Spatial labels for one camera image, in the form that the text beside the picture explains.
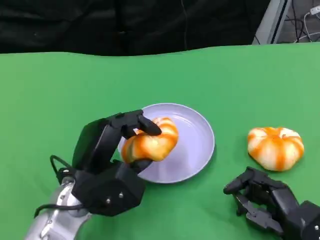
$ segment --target pumpkin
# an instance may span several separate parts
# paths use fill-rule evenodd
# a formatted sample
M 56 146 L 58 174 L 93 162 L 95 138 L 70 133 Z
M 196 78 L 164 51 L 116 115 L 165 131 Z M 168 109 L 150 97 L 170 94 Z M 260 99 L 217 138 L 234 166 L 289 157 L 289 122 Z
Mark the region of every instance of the pumpkin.
M 146 158 L 160 162 L 176 146 L 179 134 L 175 123 L 168 117 L 158 117 L 153 122 L 159 126 L 162 133 L 150 136 L 138 130 L 137 135 L 129 138 L 122 147 L 121 156 L 126 163 Z
M 257 127 L 248 134 L 249 154 L 267 170 L 286 171 L 303 156 L 300 135 L 288 128 Z

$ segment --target black curtain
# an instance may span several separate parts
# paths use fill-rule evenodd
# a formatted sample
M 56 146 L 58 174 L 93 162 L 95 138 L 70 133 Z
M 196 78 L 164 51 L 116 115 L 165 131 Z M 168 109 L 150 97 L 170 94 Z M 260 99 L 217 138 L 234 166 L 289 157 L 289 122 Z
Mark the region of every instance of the black curtain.
M 1 0 L 0 53 L 102 56 L 249 45 L 270 0 Z

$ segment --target lavender plate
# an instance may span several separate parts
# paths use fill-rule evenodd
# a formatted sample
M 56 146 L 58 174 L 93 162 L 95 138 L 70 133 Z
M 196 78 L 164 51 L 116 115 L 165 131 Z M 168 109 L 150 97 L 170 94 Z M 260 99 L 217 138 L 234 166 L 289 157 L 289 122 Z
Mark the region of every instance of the lavender plate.
M 199 173 L 210 161 L 215 148 L 214 132 L 197 111 L 180 104 L 159 103 L 143 108 L 149 119 L 169 117 L 177 126 L 179 139 L 172 152 L 161 162 L 153 162 L 139 176 L 153 183 L 172 184 Z M 118 146 L 121 152 L 125 139 Z

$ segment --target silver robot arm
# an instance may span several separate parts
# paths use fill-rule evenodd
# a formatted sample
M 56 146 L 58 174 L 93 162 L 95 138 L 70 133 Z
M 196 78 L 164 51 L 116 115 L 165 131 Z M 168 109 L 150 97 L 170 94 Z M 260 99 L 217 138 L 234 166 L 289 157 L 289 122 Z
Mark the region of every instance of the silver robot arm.
M 73 195 L 75 182 L 66 177 L 51 196 L 50 203 L 61 206 L 76 206 L 81 204 Z M 25 240 L 73 240 L 80 227 L 91 218 L 86 209 L 60 210 L 47 209 L 35 219 Z

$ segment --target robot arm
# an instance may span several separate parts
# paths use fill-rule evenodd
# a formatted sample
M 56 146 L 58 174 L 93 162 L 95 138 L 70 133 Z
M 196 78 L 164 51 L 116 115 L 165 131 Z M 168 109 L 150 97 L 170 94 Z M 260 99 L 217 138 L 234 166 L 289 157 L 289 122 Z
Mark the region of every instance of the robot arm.
M 233 195 L 238 206 L 236 214 L 245 214 L 256 227 L 272 231 L 284 240 L 320 239 L 320 207 L 309 201 L 299 205 L 286 184 L 262 171 L 247 167 L 223 192 Z M 255 208 L 253 203 L 266 205 L 266 209 Z
M 111 217 L 141 203 L 145 185 L 138 173 L 152 161 L 111 162 L 121 137 L 134 136 L 134 129 L 141 129 L 151 136 L 161 134 L 160 128 L 145 118 L 142 110 L 118 113 L 83 128 L 72 166 L 51 156 L 60 187 L 52 195 L 50 204 L 36 210 L 26 240 L 73 240 L 92 214 Z M 65 167 L 57 170 L 55 160 Z

